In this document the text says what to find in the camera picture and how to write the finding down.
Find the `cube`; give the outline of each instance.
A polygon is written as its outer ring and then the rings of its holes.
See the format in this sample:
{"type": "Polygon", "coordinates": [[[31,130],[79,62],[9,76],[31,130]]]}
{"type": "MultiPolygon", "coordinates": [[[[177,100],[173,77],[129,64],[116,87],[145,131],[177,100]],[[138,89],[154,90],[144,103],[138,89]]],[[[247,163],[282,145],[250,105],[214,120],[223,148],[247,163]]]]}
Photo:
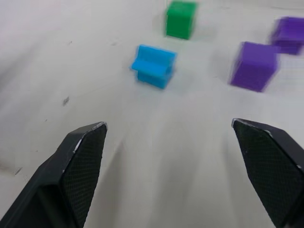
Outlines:
{"type": "Polygon", "coordinates": [[[164,89],[172,77],[176,55],[172,51],[140,45],[131,69],[137,71],[137,80],[164,89]]]}
{"type": "Polygon", "coordinates": [[[231,84],[262,92],[278,67],[278,48],[244,42],[237,58],[231,84]]]}
{"type": "Polygon", "coordinates": [[[167,10],[166,35],[181,39],[189,39],[195,20],[197,3],[173,1],[167,10]]]}
{"type": "Polygon", "coordinates": [[[304,18],[280,19],[270,42],[280,53],[299,55],[304,45],[304,18]]]}

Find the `white table surface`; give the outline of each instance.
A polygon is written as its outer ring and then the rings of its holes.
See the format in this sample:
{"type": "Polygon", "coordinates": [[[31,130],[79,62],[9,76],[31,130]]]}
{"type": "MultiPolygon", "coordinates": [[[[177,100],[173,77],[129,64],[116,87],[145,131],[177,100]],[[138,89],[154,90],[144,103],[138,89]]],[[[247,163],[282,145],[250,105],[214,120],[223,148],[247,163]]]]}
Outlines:
{"type": "Polygon", "coordinates": [[[164,0],[31,2],[0,3],[0,217],[68,132],[106,121],[86,228],[274,227],[230,124],[267,123],[304,146],[304,55],[280,55],[264,93],[227,81],[240,43],[267,43],[275,19],[304,17],[282,9],[302,0],[205,1],[188,41],[164,37],[164,0]],[[135,81],[139,44],[178,52],[165,90],[135,81]]]}

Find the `green cube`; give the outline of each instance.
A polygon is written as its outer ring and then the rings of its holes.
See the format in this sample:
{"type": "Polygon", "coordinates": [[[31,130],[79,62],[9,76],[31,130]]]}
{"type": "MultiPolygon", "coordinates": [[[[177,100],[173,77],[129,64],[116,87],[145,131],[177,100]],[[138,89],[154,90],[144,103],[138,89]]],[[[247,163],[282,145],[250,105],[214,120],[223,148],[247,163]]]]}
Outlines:
{"type": "Polygon", "coordinates": [[[194,27],[196,8],[195,2],[173,1],[167,11],[167,36],[189,39],[194,27]]]}

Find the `plastic block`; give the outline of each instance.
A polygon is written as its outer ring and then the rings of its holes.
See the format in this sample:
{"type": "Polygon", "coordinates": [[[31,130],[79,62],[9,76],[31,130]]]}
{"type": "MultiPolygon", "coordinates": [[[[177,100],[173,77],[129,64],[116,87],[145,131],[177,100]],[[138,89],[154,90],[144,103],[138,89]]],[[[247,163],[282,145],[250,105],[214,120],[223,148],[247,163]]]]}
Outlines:
{"type": "Polygon", "coordinates": [[[173,1],[167,10],[166,35],[189,39],[195,20],[197,3],[173,1]]]}
{"type": "Polygon", "coordinates": [[[237,58],[231,84],[262,92],[278,67],[278,48],[244,42],[237,58]]]}
{"type": "Polygon", "coordinates": [[[279,47],[280,53],[299,55],[304,45],[304,18],[280,19],[271,36],[271,44],[279,47]]]}
{"type": "Polygon", "coordinates": [[[164,89],[172,77],[176,53],[140,45],[131,69],[136,70],[139,81],[164,89]]]}

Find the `blue l-shaped block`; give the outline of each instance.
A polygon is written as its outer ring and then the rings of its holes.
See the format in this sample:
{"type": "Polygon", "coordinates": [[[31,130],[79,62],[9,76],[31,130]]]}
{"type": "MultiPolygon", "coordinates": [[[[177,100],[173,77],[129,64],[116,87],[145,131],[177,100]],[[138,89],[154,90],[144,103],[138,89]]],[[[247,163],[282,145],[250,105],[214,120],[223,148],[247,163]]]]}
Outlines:
{"type": "Polygon", "coordinates": [[[131,69],[137,71],[137,79],[164,89],[172,77],[177,53],[146,45],[140,45],[136,53],[131,69]]]}

